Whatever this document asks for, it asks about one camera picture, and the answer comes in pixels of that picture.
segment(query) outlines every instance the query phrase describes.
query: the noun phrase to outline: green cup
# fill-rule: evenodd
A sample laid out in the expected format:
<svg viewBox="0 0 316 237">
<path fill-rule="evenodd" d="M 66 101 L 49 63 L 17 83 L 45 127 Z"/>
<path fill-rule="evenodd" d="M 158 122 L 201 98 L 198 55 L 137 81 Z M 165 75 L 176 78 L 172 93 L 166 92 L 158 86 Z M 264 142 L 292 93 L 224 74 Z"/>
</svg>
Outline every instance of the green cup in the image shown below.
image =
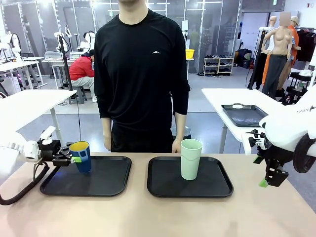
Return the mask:
<svg viewBox="0 0 316 237">
<path fill-rule="evenodd" d="M 202 153 L 202 143 L 195 139 L 181 142 L 181 176 L 194 180 L 198 175 L 198 164 Z"/>
</svg>

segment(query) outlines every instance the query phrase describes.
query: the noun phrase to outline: man in black shirt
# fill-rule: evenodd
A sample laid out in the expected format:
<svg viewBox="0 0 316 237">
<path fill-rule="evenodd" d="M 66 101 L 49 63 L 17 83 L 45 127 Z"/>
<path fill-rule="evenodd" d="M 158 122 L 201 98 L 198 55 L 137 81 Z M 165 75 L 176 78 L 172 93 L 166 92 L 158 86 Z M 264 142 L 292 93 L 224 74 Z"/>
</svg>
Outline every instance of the man in black shirt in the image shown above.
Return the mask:
<svg viewBox="0 0 316 237">
<path fill-rule="evenodd" d="M 118 3 L 119 15 L 97 32 L 94 48 L 105 147 L 111 152 L 179 153 L 190 91 L 182 31 L 149 10 L 144 0 Z"/>
</svg>

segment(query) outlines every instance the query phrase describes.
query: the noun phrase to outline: yellow box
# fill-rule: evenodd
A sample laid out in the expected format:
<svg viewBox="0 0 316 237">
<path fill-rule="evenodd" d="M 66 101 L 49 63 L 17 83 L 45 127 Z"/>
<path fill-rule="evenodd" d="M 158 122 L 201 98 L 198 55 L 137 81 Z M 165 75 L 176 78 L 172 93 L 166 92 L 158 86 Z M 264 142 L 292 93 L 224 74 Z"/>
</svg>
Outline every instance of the yellow box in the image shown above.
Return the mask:
<svg viewBox="0 0 316 237">
<path fill-rule="evenodd" d="M 193 59 L 194 49 L 186 49 L 187 59 Z"/>
</svg>

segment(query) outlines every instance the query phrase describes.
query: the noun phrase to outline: gray pants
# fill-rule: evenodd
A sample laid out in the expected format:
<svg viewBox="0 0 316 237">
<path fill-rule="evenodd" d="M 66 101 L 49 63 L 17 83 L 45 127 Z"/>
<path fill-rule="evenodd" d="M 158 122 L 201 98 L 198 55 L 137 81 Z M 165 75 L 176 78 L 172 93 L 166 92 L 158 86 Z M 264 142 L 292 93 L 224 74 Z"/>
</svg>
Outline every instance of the gray pants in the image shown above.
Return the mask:
<svg viewBox="0 0 316 237">
<path fill-rule="evenodd" d="M 94 94 L 94 78 L 90 77 L 83 77 L 79 78 L 78 80 L 72 80 L 71 85 L 73 86 L 88 86 L 91 90 L 91 96 L 92 98 L 95 97 Z"/>
<path fill-rule="evenodd" d="M 284 55 L 272 54 L 270 56 L 269 69 L 265 85 L 262 88 L 262 93 L 269 95 L 273 99 L 276 99 L 278 79 L 286 61 L 287 58 Z"/>
</svg>

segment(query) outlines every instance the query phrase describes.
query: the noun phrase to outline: cup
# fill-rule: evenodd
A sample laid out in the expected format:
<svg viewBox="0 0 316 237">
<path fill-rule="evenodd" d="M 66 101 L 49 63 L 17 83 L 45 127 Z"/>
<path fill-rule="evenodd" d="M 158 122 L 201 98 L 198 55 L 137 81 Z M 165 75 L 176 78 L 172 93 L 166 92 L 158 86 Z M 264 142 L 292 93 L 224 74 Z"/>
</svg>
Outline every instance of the cup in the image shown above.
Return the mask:
<svg viewBox="0 0 316 237">
<path fill-rule="evenodd" d="M 91 170 L 90 146 L 87 142 L 75 142 L 69 147 L 70 153 L 80 173 L 88 173 Z"/>
<path fill-rule="evenodd" d="M 181 142 L 181 176 L 186 180 L 194 180 L 198 175 L 198 164 L 202 152 L 202 143 L 195 139 Z"/>
</svg>

